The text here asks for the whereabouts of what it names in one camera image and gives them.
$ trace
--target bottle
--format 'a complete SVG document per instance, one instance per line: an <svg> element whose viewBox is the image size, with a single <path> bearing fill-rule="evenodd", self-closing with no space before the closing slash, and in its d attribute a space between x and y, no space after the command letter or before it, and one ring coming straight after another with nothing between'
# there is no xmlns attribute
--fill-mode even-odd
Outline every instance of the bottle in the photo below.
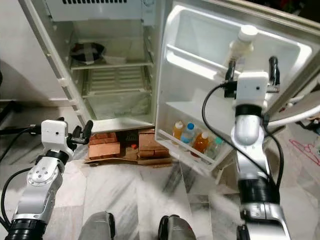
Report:
<svg viewBox="0 0 320 240"><path fill-rule="evenodd" d="M238 33L238 38L229 45L229 53L224 62L228 68L230 61L235 61L235 70L242 72L245 68L246 57L254 51L253 40L258 30L252 25L243 25Z"/></svg>
<svg viewBox="0 0 320 240"><path fill-rule="evenodd" d="M203 133L200 133L194 143L193 148L195 150L198 150L200 153L204 153L205 149L208 147L209 139L208 139L208 132L204 131ZM191 152L191 154L195 157L199 157L197 154Z"/></svg>
<svg viewBox="0 0 320 240"><path fill-rule="evenodd" d="M181 134L184 130L184 124L182 121L177 121L175 124L174 124L174 127L173 127L173 130L172 130L172 135L180 140L181 138Z"/></svg>
<svg viewBox="0 0 320 240"><path fill-rule="evenodd" d="M220 137L216 137L215 141L207 148L205 154L214 160L220 153L223 142L224 141Z"/></svg>
<svg viewBox="0 0 320 240"><path fill-rule="evenodd" d="M185 144L191 144L195 136L195 125L191 122L188 123L181 135L181 141Z"/></svg>

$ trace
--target marble floor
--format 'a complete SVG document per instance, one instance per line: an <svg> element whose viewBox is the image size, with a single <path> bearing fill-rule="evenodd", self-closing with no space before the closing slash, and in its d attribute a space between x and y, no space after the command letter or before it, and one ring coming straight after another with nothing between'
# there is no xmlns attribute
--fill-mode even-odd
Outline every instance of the marble floor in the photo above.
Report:
<svg viewBox="0 0 320 240"><path fill-rule="evenodd" d="M291 238L319 240L320 156L308 145L317 135L290 125L277 137L285 159L280 203ZM1 137L0 148L8 141ZM276 153L273 143L269 149ZM41 151L40 139L23 136L0 165L0 189L12 173L32 166ZM230 188L216 185L213 178L198 175L181 162L164 168L127 164L88 166L82 163L86 154L86 147L78 148L76 160L66 165L45 240L76 240L83 223L100 211L113 213L116 240L156 240L161 217L171 214L186 219L198 240L236 239L236 226L242 223L236 190L228 193ZM21 174L9 186L5 200L9 218L24 184L25 175ZM0 227L0 239L5 234Z"/></svg>

